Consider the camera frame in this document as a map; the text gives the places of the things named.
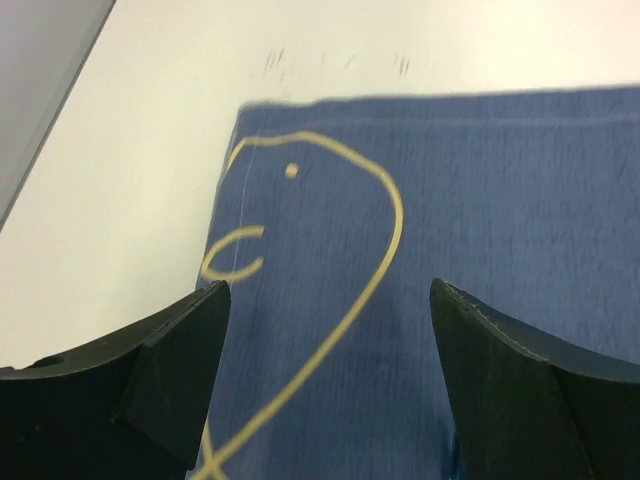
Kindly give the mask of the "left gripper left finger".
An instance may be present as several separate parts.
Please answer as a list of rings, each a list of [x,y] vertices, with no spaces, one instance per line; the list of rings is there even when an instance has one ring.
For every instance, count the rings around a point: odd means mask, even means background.
[[[198,459],[227,283],[79,347],[1,371],[5,479],[182,479]]]

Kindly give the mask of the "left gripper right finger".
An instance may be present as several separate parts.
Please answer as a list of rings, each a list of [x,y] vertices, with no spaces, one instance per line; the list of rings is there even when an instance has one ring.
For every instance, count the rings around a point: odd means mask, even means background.
[[[639,367],[436,279],[430,309],[469,479],[636,479]]]

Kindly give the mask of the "blue embroidered cloth placemat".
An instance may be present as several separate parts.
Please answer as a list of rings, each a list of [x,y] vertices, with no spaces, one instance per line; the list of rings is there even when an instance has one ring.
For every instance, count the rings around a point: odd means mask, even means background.
[[[639,359],[637,88],[243,108],[199,283],[231,313],[194,479],[460,479],[441,278]]]

